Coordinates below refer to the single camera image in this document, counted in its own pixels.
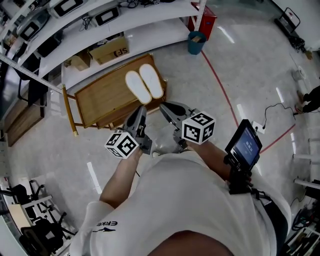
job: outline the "white t-shirt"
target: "white t-shirt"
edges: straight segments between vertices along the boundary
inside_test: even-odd
[[[290,207],[253,171],[291,225]],[[118,208],[94,201],[70,246],[71,256],[147,256],[176,232],[212,237],[234,256],[275,256],[276,239],[250,194],[230,195],[227,184],[195,152],[150,161],[133,195]]]

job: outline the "red line on floor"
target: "red line on floor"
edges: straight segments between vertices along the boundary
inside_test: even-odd
[[[231,112],[232,112],[232,115],[233,115],[235,124],[236,124],[236,126],[238,127],[238,126],[239,126],[239,123],[238,123],[238,120],[237,120],[237,118],[236,118],[234,109],[233,109],[233,107],[231,106],[231,103],[230,103],[230,100],[229,100],[228,95],[227,95],[227,93],[226,93],[226,90],[225,90],[225,88],[223,87],[223,85],[222,85],[222,83],[221,83],[221,81],[220,81],[220,79],[219,79],[216,71],[215,71],[214,68],[212,67],[210,61],[208,60],[208,58],[207,58],[207,56],[205,55],[205,53],[204,53],[203,50],[201,51],[201,53],[202,53],[203,57],[205,58],[206,62],[208,63],[209,67],[211,68],[211,70],[212,70],[212,72],[213,72],[216,80],[218,81],[218,84],[220,85],[220,88],[221,88],[221,90],[222,90],[222,92],[223,92],[223,94],[224,94],[224,96],[225,96],[225,98],[226,98],[226,101],[228,102],[228,104],[229,104],[229,106],[230,106],[230,109],[231,109]]]
[[[267,149],[269,149],[270,147],[272,147],[274,144],[276,144],[279,140],[281,140],[281,138],[283,137],[283,136],[285,136],[288,132],[290,132],[291,131],[291,129],[293,128],[293,127],[295,127],[296,126],[296,124],[294,124],[294,125],[292,125],[284,134],[282,134],[279,138],[277,138],[274,142],[272,142],[269,146],[267,146],[267,147],[265,147],[263,150],[261,150],[260,151],[260,155],[263,153],[263,152],[265,152]]]

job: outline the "phone mount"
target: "phone mount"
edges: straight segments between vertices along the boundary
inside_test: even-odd
[[[227,155],[223,162],[231,166],[229,179],[229,193],[245,194],[253,193],[251,184],[252,168],[260,158],[262,144],[250,124],[243,119],[225,151]]]

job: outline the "person's leg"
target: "person's leg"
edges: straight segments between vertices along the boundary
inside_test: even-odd
[[[309,104],[305,105],[302,109],[302,112],[309,113],[320,108],[320,100],[313,99]]]
[[[303,101],[319,101],[320,99],[320,86],[314,88],[310,93],[307,93],[303,96]]]
[[[297,90],[296,93],[298,94],[299,102],[300,102],[301,104],[303,104],[303,103],[305,102],[305,100],[304,100],[304,96],[305,96],[305,95],[304,95],[301,91],[299,91],[299,90]]]

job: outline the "blue trash bin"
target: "blue trash bin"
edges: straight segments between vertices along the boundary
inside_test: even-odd
[[[192,39],[194,39],[197,36],[201,37],[201,40],[199,42],[192,41]],[[188,36],[188,52],[192,55],[199,54],[202,50],[202,47],[204,47],[206,41],[207,38],[204,33],[199,31],[190,32]]]

